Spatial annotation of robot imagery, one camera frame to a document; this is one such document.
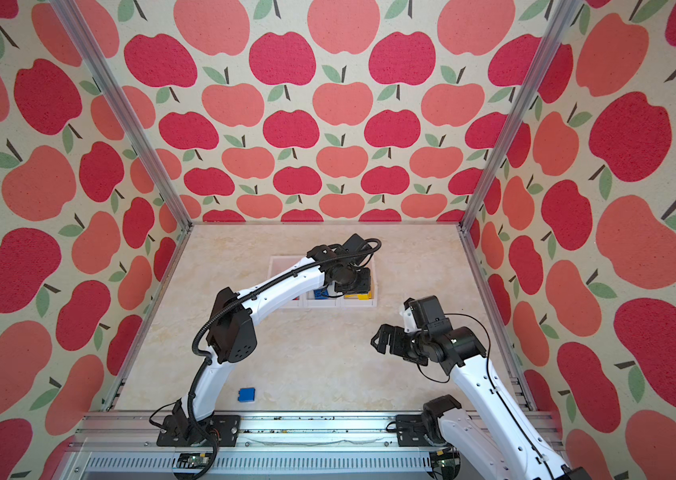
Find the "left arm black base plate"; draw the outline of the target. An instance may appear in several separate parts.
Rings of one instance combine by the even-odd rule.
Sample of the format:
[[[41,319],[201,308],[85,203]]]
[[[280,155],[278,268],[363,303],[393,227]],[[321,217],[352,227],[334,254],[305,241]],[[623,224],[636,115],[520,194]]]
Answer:
[[[214,414],[198,421],[207,435],[214,435],[221,447],[234,447],[240,430],[240,415]],[[163,422],[156,444],[159,447],[209,447],[210,442],[194,428],[188,419],[168,415]]]

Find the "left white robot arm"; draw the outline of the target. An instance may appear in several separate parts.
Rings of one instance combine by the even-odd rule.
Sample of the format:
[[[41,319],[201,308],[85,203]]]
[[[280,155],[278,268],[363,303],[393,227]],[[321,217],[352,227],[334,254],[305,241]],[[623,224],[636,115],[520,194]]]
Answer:
[[[186,395],[172,415],[190,424],[209,418],[236,364],[258,345],[256,327],[271,313],[314,290],[364,294],[372,286],[369,261],[382,248],[378,238],[353,234],[342,244],[317,245],[293,266],[248,289],[229,287],[216,295],[209,319],[191,343],[201,359]]]

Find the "blue lego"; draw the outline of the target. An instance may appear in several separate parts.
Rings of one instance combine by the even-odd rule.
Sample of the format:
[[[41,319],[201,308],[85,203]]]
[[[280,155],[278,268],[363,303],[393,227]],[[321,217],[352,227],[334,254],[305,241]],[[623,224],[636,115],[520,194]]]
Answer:
[[[241,388],[238,391],[237,400],[240,403],[252,403],[256,399],[256,389],[254,387]]]
[[[329,299],[329,294],[326,289],[318,289],[313,291],[316,300]]]

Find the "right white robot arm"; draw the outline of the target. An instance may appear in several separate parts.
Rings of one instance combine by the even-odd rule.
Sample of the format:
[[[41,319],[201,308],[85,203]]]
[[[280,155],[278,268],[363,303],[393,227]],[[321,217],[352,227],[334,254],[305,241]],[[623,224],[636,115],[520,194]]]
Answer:
[[[467,396],[486,426],[479,428],[451,395],[427,402],[411,427],[396,421],[398,433],[420,434],[436,447],[452,447],[485,479],[588,479],[543,438],[500,380],[483,345],[467,327],[454,328],[439,299],[409,298],[402,327],[383,324],[371,340],[381,354],[418,367],[439,365]]]

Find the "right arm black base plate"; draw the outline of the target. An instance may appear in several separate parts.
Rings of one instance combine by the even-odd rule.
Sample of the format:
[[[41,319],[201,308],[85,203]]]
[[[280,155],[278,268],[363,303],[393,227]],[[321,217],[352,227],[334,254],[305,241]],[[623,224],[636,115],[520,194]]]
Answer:
[[[390,427],[400,447],[432,447],[422,414],[400,414]]]

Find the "blue lego front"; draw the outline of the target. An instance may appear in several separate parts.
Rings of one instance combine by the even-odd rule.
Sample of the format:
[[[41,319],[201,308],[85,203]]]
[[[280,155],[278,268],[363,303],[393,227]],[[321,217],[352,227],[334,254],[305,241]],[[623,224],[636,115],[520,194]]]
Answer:
[[[256,399],[256,389],[254,387],[241,388],[238,391],[237,400],[240,403],[252,403]]]

